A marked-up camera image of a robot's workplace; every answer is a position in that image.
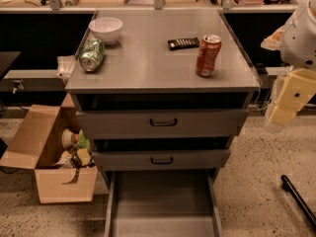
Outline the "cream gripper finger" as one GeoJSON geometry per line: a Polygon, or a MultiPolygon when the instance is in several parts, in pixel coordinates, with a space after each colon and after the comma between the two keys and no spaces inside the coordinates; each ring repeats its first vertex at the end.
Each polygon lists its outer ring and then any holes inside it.
{"type": "Polygon", "coordinates": [[[315,70],[300,68],[279,76],[274,82],[265,113],[265,129],[282,131],[315,95],[315,70]]]}
{"type": "Polygon", "coordinates": [[[261,48],[267,50],[280,50],[280,39],[284,32],[284,26],[279,27],[270,36],[261,42],[261,48]]]}

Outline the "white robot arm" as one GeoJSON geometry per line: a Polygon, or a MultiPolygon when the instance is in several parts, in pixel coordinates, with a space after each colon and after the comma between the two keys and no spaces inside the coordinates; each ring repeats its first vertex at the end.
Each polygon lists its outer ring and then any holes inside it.
{"type": "Polygon", "coordinates": [[[265,112],[265,128],[280,132],[316,95],[316,0],[303,0],[261,48],[279,50],[292,68],[276,78],[265,112]]]}

